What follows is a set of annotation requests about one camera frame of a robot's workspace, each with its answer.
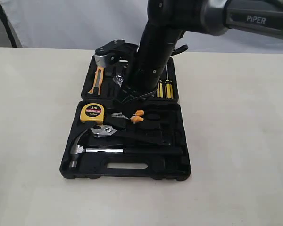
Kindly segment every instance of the yellow tape measure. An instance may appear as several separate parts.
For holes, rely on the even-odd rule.
[[[97,103],[87,104],[82,108],[81,111],[81,122],[95,121],[98,125],[104,122],[105,109],[102,105]]]

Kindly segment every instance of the wrench head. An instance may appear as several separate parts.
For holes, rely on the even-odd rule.
[[[93,133],[94,137],[101,138],[101,137],[109,137],[117,132],[112,126],[107,125],[100,125],[100,129],[91,128],[91,132]]]

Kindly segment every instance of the toolbox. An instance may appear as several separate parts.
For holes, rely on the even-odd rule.
[[[127,62],[105,68],[99,94],[91,94],[97,71],[92,57],[81,93],[83,101],[77,106],[60,165],[61,174],[67,179],[117,176],[186,180],[191,165],[177,103],[173,59],[160,76],[164,92],[167,81],[172,81],[172,98],[158,94],[150,97],[139,109],[142,115],[137,118],[142,121],[136,124],[113,108],[120,89],[115,77],[125,78],[126,70]],[[98,120],[88,120],[89,114],[95,114]],[[145,167],[113,168],[110,163],[143,163]]]

